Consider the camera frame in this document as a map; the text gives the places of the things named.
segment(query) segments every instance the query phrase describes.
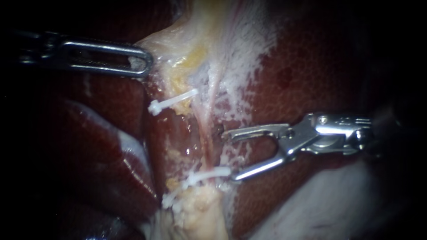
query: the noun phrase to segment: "white surgical clip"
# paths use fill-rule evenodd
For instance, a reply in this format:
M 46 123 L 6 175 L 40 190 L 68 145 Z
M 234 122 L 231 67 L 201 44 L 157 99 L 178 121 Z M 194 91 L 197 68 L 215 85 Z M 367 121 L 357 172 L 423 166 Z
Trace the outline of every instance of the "white surgical clip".
M 173 97 L 171 99 L 159 102 L 157 100 L 151 101 L 150 106 L 148 107 L 148 111 L 153 115 L 157 116 L 163 109 L 170 107 L 171 105 L 180 102 L 184 99 L 187 99 L 189 97 L 192 97 L 196 94 L 198 94 L 199 91 L 197 89 L 192 89 L 182 95 Z

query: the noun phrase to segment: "surgical clip applier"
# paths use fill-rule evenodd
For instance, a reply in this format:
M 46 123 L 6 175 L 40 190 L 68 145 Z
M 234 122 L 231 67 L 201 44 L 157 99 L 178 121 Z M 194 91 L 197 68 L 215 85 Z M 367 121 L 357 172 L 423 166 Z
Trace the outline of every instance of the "surgical clip applier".
M 11 62 L 18 64 L 134 78 L 145 77 L 153 65 L 153 57 L 149 52 L 131 44 L 73 37 L 54 32 L 34 33 L 15 29 L 9 31 L 8 37 L 12 49 L 7 49 L 11 53 L 7 57 Z M 142 67 L 133 69 L 129 63 L 96 60 L 91 53 L 116 58 L 135 57 L 142 61 Z
M 295 160 L 299 151 L 354 154 L 371 139 L 371 120 L 356 115 L 310 113 L 294 126 L 268 124 L 228 130 L 222 134 L 224 140 L 232 142 L 260 136 L 274 138 L 278 152 L 270 159 L 233 173 L 231 180 L 251 178 L 289 163 Z

